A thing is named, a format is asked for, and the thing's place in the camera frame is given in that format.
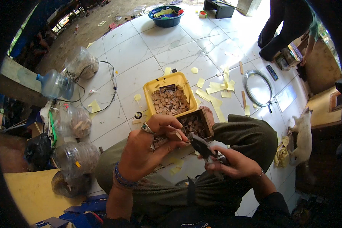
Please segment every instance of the blue beaded bracelet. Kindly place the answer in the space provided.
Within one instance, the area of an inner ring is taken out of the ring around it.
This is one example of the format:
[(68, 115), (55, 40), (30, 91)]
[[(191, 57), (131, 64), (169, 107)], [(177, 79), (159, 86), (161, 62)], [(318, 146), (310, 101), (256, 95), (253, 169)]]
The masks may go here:
[(120, 185), (122, 185), (123, 187), (126, 187), (126, 188), (135, 188), (138, 186), (138, 183), (137, 182), (132, 182), (132, 181), (129, 181), (127, 179), (125, 179), (120, 173), (119, 173), (119, 170), (118, 170), (118, 164), (119, 162), (117, 162), (115, 164), (115, 168), (114, 168), (114, 175), (115, 175), (115, 179), (118, 181), (118, 183)]

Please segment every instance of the olive green pants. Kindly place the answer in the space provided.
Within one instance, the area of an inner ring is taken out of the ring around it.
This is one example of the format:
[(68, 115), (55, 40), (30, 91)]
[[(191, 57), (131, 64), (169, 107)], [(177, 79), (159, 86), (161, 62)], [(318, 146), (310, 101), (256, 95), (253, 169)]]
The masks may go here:
[[(255, 160), (266, 172), (277, 150), (277, 134), (263, 120), (246, 116), (228, 115), (228, 123), (213, 125), (214, 140), (230, 145), (232, 149)], [(106, 193), (112, 187), (112, 173), (115, 162), (119, 161), (127, 139), (107, 149), (95, 168), (96, 179)], [(193, 152), (190, 147), (183, 148)], [(246, 178), (233, 180), (224, 175), (220, 181), (206, 171), (188, 187), (178, 187), (157, 173), (147, 175), (144, 185), (133, 191), (133, 212), (147, 214), (150, 217), (188, 205), (223, 208), (229, 213), (239, 208), (242, 197), (251, 189)]]

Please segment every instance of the yellow plastic tray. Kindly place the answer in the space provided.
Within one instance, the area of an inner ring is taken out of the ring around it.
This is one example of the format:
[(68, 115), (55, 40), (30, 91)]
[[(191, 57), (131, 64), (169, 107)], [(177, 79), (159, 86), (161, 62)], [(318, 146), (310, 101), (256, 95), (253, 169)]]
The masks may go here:
[(144, 95), (146, 97), (148, 110), (150, 111), (151, 115), (156, 114), (156, 109), (153, 105), (152, 101), (152, 93), (155, 90), (160, 89), (160, 87), (167, 86), (167, 85), (179, 85), (184, 90), (184, 94), (186, 95), (187, 99), (190, 100), (190, 110), (186, 112), (182, 112), (180, 114), (175, 115), (175, 117), (183, 116), (190, 112), (194, 112), (198, 109), (198, 104), (196, 103), (194, 94), (192, 93), (192, 89), (190, 88), (185, 75), (181, 72), (175, 72), (166, 76), (162, 76), (160, 78), (147, 82), (143, 86)]

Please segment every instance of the round yellow paper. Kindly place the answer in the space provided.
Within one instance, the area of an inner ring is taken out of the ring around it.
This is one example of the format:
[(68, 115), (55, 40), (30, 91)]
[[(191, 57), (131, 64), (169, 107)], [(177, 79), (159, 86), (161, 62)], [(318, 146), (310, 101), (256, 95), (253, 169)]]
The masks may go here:
[(192, 68), (192, 73), (193, 74), (197, 74), (199, 72), (199, 69), (198, 68), (196, 68), (196, 67), (193, 67)]
[(141, 98), (142, 98), (142, 97), (141, 97), (141, 94), (136, 94), (136, 95), (134, 96), (134, 100), (135, 100), (135, 101), (139, 101)]

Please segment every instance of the bare foot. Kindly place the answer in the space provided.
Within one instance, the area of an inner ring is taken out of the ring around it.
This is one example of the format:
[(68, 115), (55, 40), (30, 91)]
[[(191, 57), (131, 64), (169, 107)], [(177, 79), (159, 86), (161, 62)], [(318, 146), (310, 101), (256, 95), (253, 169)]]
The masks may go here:
[(210, 126), (213, 126), (215, 124), (214, 122), (214, 116), (213, 116), (213, 112), (210, 110), (210, 108), (206, 107), (206, 106), (200, 106), (200, 109), (204, 109), (206, 112), (206, 116), (208, 117)]

